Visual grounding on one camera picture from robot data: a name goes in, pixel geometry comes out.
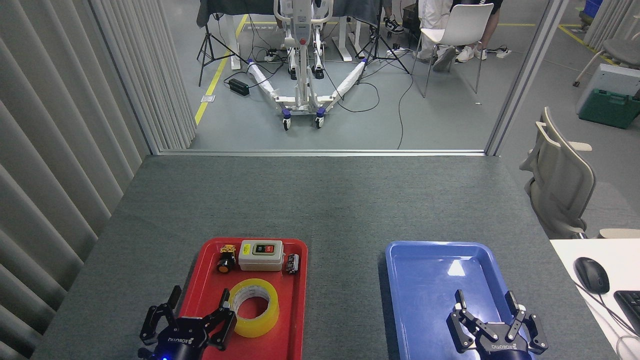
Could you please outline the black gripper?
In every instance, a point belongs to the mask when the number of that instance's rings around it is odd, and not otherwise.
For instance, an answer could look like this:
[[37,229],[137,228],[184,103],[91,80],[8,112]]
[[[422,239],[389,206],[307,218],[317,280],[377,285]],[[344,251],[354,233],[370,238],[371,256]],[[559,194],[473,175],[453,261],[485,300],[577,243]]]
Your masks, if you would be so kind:
[[[150,306],[142,322],[140,340],[145,346],[157,344],[153,351],[138,349],[138,358],[144,360],[201,360],[207,346],[226,350],[237,324],[236,312],[231,309],[230,291],[223,291],[216,310],[203,318],[179,317],[174,309],[182,294],[175,285],[165,303]],[[159,335],[157,326],[164,317],[167,327]]]
[[[477,349],[481,360],[530,360],[529,352],[542,354],[549,348],[542,325],[537,323],[538,316],[519,304],[514,292],[505,293],[513,316],[510,325],[488,325],[468,311],[462,290],[457,290],[454,297],[455,305],[446,319],[446,325],[457,353]],[[528,333],[528,342],[519,334],[522,325]],[[498,335],[498,340],[493,338],[493,332]]]

